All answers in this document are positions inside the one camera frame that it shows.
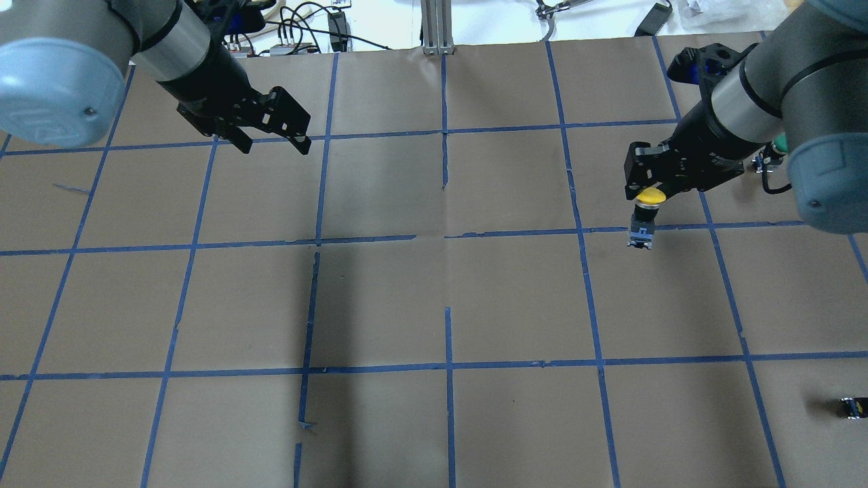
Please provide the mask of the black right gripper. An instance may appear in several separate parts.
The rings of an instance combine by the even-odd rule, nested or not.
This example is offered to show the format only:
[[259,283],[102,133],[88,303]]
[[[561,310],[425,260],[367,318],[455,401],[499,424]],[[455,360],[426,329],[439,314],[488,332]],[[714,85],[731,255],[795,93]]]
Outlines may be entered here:
[[723,127],[709,102],[698,102],[660,145],[630,143],[624,163],[626,200],[634,201],[646,188],[657,188],[670,199],[672,188],[666,182],[676,176],[686,177],[684,190],[706,191],[737,176],[742,161],[761,147]]

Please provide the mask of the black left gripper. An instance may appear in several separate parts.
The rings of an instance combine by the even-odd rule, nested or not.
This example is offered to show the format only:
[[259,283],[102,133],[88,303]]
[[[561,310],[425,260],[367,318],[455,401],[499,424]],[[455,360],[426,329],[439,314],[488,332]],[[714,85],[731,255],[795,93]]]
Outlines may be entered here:
[[198,64],[172,79],[156,77],[178,102],[177,111],[199,133],[217,136],[248,155],[252,139],[245,127],[279,135],[302,155],[309,154],[310,114],[284,87],[269,92],[252,87],[247,71],[220,44],[209,44]]

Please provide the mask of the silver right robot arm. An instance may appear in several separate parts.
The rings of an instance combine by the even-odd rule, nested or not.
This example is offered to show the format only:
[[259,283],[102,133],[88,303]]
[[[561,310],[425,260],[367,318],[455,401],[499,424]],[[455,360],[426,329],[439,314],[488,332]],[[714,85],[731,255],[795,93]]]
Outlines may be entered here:
[[756,153],[772,161],[779,136],[801,220],[829,234],[864,234],[866,32],[865,1],[806,1],[743,52],[714,43],[676,55],[667,77],[696,85],[701,99],[669,139],[627,149],[629,246],[651,248],[667,199],[741,176]]

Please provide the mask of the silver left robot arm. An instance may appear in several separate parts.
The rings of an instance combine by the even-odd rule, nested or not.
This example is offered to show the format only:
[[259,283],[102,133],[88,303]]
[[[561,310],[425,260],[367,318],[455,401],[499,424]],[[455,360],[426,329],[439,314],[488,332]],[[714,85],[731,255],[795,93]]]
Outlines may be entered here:
[[59,148],[109,133],[131,65],[176,99],[201,135],[247,154],[247,127],[307,154],[310,114],[284,87],[260,93],[223,45],[243,12],[267,1],[3,1],[1,127]]

